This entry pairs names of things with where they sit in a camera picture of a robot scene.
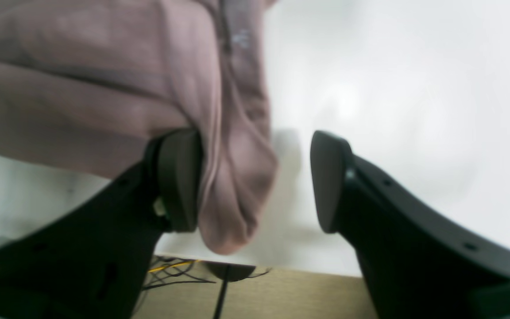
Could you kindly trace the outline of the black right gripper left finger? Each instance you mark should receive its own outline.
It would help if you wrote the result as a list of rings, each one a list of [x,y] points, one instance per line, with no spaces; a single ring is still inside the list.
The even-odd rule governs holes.
[[[197,228],[203,156],[196,130],[172,131],[76,210],[0,237],[0,318],[130,318],[162,234]]]

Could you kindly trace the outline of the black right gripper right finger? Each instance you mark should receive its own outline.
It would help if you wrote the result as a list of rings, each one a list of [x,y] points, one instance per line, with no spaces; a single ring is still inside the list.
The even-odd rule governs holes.
[[[342,137],[316,131],[318,221],[356,252],[381,319],[510,319],[510,250],[423,204]]]

